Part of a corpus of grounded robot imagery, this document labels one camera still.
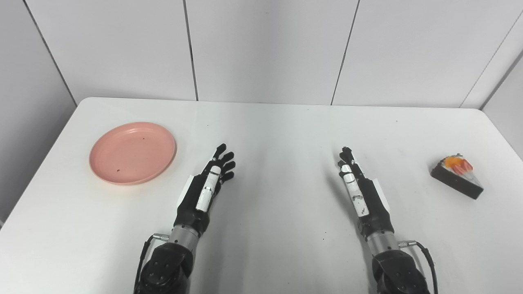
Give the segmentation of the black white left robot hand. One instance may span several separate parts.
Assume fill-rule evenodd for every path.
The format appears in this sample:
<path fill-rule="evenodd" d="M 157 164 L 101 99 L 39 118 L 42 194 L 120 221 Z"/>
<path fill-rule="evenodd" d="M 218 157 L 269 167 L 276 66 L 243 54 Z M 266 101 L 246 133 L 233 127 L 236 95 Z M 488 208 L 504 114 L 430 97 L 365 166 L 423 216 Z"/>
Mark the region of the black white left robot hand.
<path fill-rule="evenodd" d="M 234 152 L 219 145 L 204 169 L 192 177 L 177 208 L 174 227 L 191 228 L 199 237 L 207 231 L 210 209 L 225 182 L 234 178 Z"/>

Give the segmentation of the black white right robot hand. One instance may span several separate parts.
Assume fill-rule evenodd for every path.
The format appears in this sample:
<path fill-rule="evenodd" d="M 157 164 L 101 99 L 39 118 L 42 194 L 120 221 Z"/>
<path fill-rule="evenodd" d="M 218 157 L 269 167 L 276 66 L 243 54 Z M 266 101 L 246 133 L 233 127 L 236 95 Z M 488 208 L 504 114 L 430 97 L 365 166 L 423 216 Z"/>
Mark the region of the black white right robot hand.
<path fill-rule="evenodd" d="M 377 182 L 365 176 L 349 147 L 342 147 L 339 157 L 339 176 L 357 214 L 360 235 L 368 240 L 374 233 L 394 233 L 390 212 Z"/>

